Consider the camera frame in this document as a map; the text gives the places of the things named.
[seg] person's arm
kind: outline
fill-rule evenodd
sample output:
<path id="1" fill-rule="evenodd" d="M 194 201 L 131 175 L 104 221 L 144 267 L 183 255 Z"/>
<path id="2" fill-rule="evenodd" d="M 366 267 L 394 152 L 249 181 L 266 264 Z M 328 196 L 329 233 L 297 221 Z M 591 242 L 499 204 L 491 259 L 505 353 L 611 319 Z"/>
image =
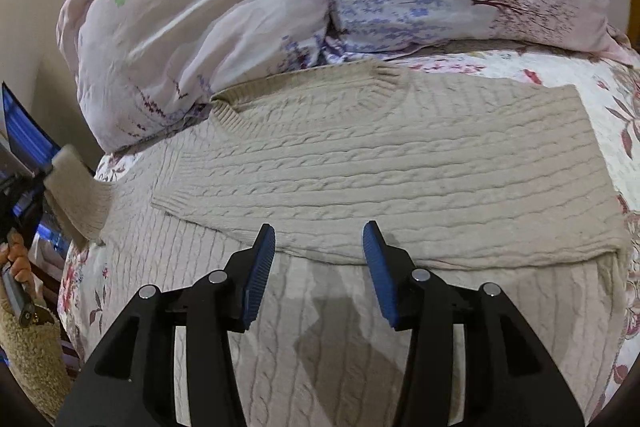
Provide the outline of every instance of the person's arm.
<path id="1" fill-rule="evenodd" d="M 11 261 L 11 274 L 15 280 L 26 285 L 34 303 L 33 275 L 22 237 L 15 232 L 9 234 L 9 244 L 0 245 L 0 266 Z M 48 311 L 35 324 L 21 328 L 0 282 L 0 346 L 9 360 L 9 369 L 24 393 L 37 409 L 53 422 L 71 389 L 60 346 L 60 325 Z"/>

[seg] blue object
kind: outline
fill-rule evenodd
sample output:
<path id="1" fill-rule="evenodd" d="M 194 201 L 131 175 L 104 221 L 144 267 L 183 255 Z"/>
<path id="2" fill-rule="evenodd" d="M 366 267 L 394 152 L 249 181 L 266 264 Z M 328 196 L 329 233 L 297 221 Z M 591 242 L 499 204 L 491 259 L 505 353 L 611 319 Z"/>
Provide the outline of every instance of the blue object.
<path id="1" fill-rule="evenodd" d="M 268 228 L 259 244 L 257 242 L 254 244 L 254 249 L 257 250 L 257 254 L 249 279 L 244 286 L 242 298 L 242 323 L 246 329 L 249 329 L 249 325 L 258 316 L 264 289 L 267 286 L 271 263 L 276 251 L 276 232 L 273 227 Z"/>
<path id="2" fill-rule="evenodd" d="M 11 152 L 32 172 L 50 165 L 60 147 L 35 123 L 6 84 L 2 84 L 2 107 Z"/>
<path id="3" fill-rule="evenodd" d="M 367 258 L 382 316 L 389 321 L 392 328 L 395 328 L 400 320 L 396 285 L 386 265 L 382 246 L 376 238 L 372 223 L 367 223 L 362 230 L 362 249 Z"/>

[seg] hand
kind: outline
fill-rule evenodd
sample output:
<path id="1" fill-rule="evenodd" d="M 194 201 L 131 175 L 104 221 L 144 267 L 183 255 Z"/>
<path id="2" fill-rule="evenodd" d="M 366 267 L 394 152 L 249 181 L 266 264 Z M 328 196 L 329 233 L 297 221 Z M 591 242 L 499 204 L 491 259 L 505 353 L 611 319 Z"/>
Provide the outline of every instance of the hand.
<path id="1" fill-rule="evenodd" d="M 33 281 L 33 274 L 31 273 L 31 263 L 29 263 L 29 252 L 24 246 L 22 236 L 15 230 L 12 230 L 9 232 L 7 240 L 8 244 L 2 243 L 2 245 L 0 245 L 0 267 L 4 266 L 7 260 L 11 261 L 11 263 L 13 263 L 10 270 L 11 275 L 14 276 L 17 282 L 24 284 L 31 298 L 35 298 L 35 283 Z M 6 301 L 6 299 L 4 285 L 0 282 L 0 301 Z"/>

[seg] tree print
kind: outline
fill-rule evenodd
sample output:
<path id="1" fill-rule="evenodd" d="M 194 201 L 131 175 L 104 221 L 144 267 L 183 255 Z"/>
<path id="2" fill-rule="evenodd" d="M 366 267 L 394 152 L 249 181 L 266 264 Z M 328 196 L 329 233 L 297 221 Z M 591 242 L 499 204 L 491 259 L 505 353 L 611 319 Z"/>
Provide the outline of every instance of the tree print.
<path id="1" fill-rule="evenodd" d="M 490 28 L 513 40 L 548 41 L 569 32 L 575 7 L 565 0 L 472 0 L 497 10 Z"/>

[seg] ribbed neckline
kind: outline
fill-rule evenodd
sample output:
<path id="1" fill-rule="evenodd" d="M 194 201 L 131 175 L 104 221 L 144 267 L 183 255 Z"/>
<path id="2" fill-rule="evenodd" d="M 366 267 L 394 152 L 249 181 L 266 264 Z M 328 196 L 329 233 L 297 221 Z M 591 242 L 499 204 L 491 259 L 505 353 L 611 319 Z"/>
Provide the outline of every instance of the ribbed neckline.
<path id="1" fill-rule="evenodd" d="M 337 123 L 353 123 L 386 114 L 404 98 L 406 90 L 403 88 L 407 85 L 407 70 L 384 62 L 362 60 L 322 66 L 276 74 L 225 89 L 211 98 L 209 119 L 228 135 L 239 139 L 318 130 Z M 357 104 L 346 106 L 339 117 L 331 112 L 324 118 L 265 123 L 246 118 L 235 110 L 238 105 L 255 103 L 260 98 L 265 99 L 264 103 L 269 103 L 272 97 L 285 98 L 296 90 L 320 92 L 327 89 L 340 93 L 354 88 L 361 90 Z"/>

